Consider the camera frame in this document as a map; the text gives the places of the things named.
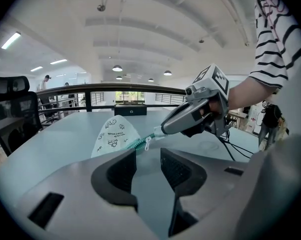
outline chair headrest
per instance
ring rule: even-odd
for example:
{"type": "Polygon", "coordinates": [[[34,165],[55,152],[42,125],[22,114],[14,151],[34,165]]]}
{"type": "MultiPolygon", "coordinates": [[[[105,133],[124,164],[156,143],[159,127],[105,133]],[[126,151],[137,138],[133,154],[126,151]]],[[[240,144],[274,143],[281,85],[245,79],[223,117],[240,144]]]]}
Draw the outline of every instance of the chair headrest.
{"type": "Polygon", "coordinates": [[[0,97],[10,97],[16,94],[25,94],[30,89],[26,76],[0,77],[0,97]]]}

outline light blue tabletop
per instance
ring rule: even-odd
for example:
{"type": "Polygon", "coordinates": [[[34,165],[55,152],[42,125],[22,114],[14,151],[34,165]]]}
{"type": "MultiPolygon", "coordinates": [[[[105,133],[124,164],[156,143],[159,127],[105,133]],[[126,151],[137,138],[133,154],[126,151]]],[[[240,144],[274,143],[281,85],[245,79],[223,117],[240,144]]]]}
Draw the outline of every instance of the light blue tabletop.
{"type": "MultiPolygon", "coordinates": [[[[152,133],[169,112],[163,108],[125,118],[144,137],[152,133]]],[[[1,200],[13,206],[25,192],[57,169],[89,159],[101,127],[113,115],[113,111],[73,113],[24,143],[0,167],[1,200]]],[[[258,138],[235,128],[230,129],[230,142],[251,152],[258,151],[258,138]]],[[[165,238],[172,218],[174,192],[161,171],[160,148],[224,160],[231,158],[216,136],[208,132],[192,138],[181,133],[169,135],[151,143],[149,151],[137,156],[131,193],[137,197],[138,214],[155,234],[165,238]]],[[[236,161],[249,160],[231,146],[228,148],[236,161]]]]}

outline black t-shirt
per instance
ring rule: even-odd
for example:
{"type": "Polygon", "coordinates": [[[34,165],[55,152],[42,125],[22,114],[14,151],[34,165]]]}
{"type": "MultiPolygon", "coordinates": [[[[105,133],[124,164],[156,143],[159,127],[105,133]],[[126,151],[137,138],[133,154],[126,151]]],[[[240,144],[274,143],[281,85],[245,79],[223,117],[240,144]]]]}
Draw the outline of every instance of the black t-shirt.
{"type": "Polygon", "coordinates": [[[262,122],[269,128],[275,128],[279,125],[281,115],[282,112],[278,106],[270,105],[265,109],[265,116],[262,122]]]}

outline zipper pull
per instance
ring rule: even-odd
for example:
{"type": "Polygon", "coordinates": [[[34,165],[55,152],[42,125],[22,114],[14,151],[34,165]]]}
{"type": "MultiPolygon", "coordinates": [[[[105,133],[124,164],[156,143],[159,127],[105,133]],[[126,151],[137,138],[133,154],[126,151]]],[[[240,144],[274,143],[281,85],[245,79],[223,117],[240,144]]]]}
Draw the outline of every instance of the zipper pull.
{"type": "Polygon", "coordinates": [[[152,139],[152,137],[147,137],[147,138],[146,138],[145,151],[148,151],[148,150],[149,150],[151,139],[152,139]]]}

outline ceiling-mounted camera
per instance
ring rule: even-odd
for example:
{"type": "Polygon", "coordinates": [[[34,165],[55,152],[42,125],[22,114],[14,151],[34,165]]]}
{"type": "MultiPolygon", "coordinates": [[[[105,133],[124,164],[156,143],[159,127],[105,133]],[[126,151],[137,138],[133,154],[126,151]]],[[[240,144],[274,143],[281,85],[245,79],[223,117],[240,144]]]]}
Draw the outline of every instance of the ceiling-mounted camera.
{"type": "Polygon", "coordinates": [[[105,5],[103,5],[103,4],[100,4],[99,6],[97,6],[97,10],[98,10],[99,12],[103,12],[103,11],[105,11],[105,9],[106,9],[106,7],[105,7],[105,5]]]}

